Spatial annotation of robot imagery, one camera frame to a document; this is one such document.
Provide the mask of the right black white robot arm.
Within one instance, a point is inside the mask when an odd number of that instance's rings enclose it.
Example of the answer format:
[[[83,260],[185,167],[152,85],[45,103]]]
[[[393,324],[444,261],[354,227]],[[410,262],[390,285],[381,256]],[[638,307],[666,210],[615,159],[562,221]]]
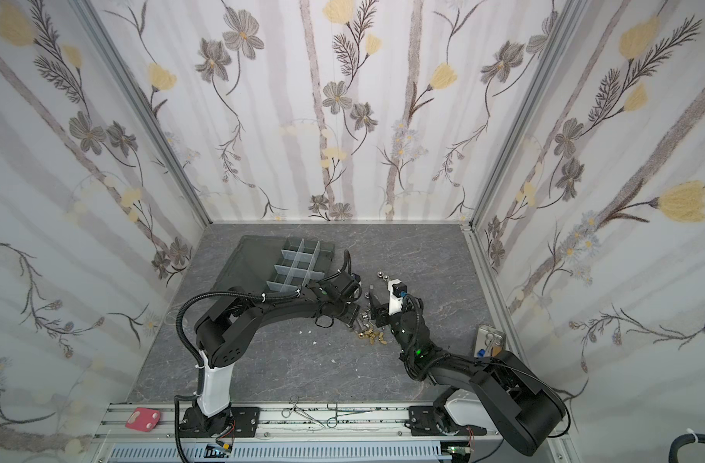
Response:
[[[400,345],[400,360],[414,381],[429,380],[447,390],[433,401],[425,416],[410,418],[414,432],[457,435],[468,429],[496,431],[516,451],[534,455],[556,426],[566,420],[568,408],[558,394],[537,378],[514,353],[467,357],[432,342],[424,318],[423,300],[404,294],[396,314],[389,305],[367,294],[371,320],[388,327]]]

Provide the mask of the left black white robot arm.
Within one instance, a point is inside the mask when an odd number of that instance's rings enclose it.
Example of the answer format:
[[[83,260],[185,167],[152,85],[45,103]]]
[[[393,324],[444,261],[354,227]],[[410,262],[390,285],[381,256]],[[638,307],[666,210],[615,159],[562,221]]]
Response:
[[[198,380],[193,395],[175,397],[176,405],[191,404],[186,412],[175,412],[176,435],[211,437],[231,427],[234,364],[261,328],[293,318],[328,318],[352,326],[361,295],[360,276],[339,270],[290,292],[247,293],[236,287],[189,299],[176,316],[175,329],[196,360]]]

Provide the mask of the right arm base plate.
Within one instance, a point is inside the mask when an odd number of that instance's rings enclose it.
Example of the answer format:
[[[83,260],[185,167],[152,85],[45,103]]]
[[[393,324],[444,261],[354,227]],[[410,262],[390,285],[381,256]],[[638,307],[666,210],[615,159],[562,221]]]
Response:
[[[446,415],[442,407],[412,405],[408,407],[405,427],[415,437],[431,436],[485,436],[487,430],[480,426],[461,426]]]

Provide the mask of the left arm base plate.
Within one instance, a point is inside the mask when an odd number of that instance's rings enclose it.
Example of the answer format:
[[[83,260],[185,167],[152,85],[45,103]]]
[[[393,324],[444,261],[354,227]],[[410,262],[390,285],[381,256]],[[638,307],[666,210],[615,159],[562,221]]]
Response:
[[[178,435],[187,438],[253,438],[260,412],[259,407],[229,407],[207,417],[198,406],[192,406],[178,422]]]

